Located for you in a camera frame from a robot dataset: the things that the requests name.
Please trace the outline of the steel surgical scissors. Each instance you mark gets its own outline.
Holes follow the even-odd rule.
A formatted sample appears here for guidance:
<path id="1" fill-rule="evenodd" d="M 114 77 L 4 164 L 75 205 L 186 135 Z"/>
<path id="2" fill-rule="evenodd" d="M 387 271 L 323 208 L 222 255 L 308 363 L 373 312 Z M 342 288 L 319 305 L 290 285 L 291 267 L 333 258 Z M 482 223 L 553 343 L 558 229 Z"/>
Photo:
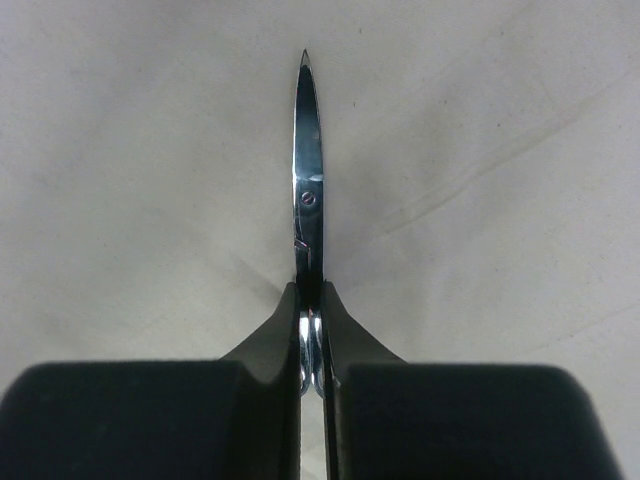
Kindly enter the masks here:
<path id="1" fill-rule="evenodd" d="M 303 51 L 293 108 L 295 283 L 300 294 L 301 392 L 324 395 L 320 295 L 324 281 L 324 163 L 311 59 Z"/>

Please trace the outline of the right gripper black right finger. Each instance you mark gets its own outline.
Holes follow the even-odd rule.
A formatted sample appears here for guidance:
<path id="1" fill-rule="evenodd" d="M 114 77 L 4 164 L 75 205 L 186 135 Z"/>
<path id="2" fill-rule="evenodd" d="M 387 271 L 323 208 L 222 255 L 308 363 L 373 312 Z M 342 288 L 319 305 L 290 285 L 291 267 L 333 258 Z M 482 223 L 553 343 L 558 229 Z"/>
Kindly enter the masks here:
<path id="1" fill-rule="evenodd" d="M 333 479 L 618 479 L 592 402 L 543 365 L 416 364 L 321 296 Z"/>

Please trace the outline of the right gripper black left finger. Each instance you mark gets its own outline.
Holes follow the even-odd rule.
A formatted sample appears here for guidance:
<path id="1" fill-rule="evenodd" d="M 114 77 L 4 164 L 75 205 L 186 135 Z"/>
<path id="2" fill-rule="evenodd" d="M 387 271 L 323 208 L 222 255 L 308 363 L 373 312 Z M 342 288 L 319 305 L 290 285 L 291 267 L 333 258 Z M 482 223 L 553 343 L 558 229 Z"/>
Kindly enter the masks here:
<path id="1" fill-rule="evenodd" d="M 1 401 L 5 479 L 296 479 L 299 295 L 217 360 L 46 363 Z"/>

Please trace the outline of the beige cloth mat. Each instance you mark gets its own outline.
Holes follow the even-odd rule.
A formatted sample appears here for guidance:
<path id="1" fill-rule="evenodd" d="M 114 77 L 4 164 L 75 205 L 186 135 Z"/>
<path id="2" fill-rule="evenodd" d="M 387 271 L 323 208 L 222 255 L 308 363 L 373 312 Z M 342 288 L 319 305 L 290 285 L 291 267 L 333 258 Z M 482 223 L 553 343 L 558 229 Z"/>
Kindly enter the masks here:
<path id="1" fill-rule="evenodd" d="M 410 361 L 570 371 L 637 478 L 635 1 L 3 2 L 2 384 L 271 314 L 303 54 L 349 312 Z"/>

